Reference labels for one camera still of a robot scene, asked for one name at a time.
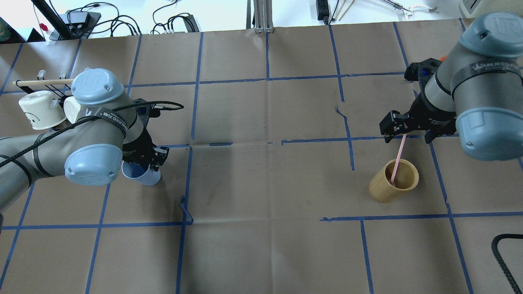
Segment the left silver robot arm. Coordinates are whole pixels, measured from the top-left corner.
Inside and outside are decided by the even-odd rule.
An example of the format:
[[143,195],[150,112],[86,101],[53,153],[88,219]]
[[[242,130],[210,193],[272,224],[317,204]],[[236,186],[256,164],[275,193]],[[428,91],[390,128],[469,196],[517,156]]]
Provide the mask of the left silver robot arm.
[[149,118],[184,108],[168,101],[132,100],[107,69],[87,69],[72,82],[80,104],[75,123],[47,133],[1,139],[1,212],[35,181],[65,176],[85,186],[105,186],[119,172],[142,185],[159,182],[168,147],[152,142]]

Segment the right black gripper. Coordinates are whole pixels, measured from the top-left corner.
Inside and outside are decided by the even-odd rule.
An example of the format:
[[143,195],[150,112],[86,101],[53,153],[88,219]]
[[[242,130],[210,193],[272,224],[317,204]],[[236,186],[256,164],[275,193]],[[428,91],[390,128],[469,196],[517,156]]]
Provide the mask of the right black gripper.
[[442,61],[428,58],[422,62],[411,63],[404,72],[404,80],[418,82],[420,93],[405,114],[391,110],[379,123],[380,134],[386,144],[397,135],[413,130],[426,130],[425,142],[430,144],[435,138],[456,133],[456,113],[442,110],[429,101],[428,83],[436,76]]

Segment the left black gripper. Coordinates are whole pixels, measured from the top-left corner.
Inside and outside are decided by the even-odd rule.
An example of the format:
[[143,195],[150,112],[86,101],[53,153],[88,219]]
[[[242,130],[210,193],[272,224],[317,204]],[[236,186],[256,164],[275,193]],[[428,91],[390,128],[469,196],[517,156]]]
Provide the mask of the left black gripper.
[[132,124],[131,131],[137,131],[138,137],[123,144],[123,161],[138,165],[151,165],[154,171],[164,165],[170,149],[157,146],[153,143],[149,132],[146,130],[150,118],[158,117],[158,110],[152,105],[142,105],[135,108],[137,117]]

